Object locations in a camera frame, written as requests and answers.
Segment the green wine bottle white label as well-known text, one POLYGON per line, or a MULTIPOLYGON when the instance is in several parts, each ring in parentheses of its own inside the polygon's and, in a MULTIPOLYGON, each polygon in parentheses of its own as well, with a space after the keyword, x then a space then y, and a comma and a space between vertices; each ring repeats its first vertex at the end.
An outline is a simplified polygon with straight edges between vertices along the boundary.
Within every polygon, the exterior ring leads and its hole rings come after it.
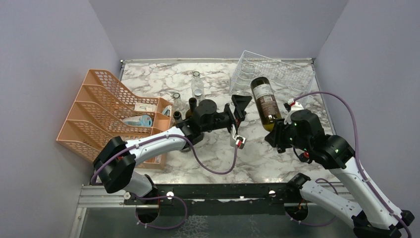
POLYGON ((266 77, 257 77, 252 80, 250 87, 262 126, 266 131, 272 131, 275 120, 282 116, 270 82, 266 77))

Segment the green wine bottle dark label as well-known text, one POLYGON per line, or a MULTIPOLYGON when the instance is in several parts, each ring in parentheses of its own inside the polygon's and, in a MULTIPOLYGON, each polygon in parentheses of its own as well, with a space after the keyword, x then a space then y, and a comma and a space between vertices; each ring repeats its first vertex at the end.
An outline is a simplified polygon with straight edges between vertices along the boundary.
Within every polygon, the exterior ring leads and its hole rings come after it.
POLYGON ((195 108, 197 107, 197 99, 192 97, 188 100, 189 109, 185 113, 185 118, 188 119, 193 115, 195 108))

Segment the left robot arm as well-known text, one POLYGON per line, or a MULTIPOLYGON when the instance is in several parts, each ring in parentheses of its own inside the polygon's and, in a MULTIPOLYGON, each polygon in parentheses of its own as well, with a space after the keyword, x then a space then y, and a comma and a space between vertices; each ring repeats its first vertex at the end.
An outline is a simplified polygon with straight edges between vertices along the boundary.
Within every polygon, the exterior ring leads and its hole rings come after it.
POLYGON ((135 167, 153 157, 171 151, 190 148, 202 141, 205 132, 227 129, 230 133, 230 146, 234 148, 232 166, 236 165, 237 152, 245 146, 246 139, 238 135, 238 128, 245 120, 246 107, 251 96, 232 95, 235 107, 231 111, 229 104, 222 112, 217 111, 217 104, 210 99, 200 102, 189 99, 190 116, 183 118, 179 111, 173 113, 175 126, 158 134, 136 140, 124 141, 120 136, 112 138, 93 161, 94 174, 91 184, 97 179, 107 193, 126 190, 135 193, 143 203, 151 203, 156 196, 155 184, 148 175, 140 175, 135 167))

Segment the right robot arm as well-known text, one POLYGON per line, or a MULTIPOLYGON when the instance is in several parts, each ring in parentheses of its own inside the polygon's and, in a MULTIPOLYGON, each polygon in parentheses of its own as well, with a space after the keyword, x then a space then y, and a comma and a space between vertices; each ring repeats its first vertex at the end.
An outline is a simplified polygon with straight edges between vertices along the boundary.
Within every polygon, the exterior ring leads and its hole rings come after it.
POLYGON ((318 116, 311 111, 291 111, 286 119, 276 120, 265 140, 278 153, 288 148, 307 152, 309 160, 322 165, 341 181, 353 201, 321 188, 302 173, 287 183, 286 196, 293 202, 303 198, 324 208, 351 227, 356 237, 399 238, 400 230, 414 220, 410 211, 376 196, 373 189, 377 186, 369 178, 363 178, 364 171, 357 167, 354 149, 344 138, 325 134, 318 116))

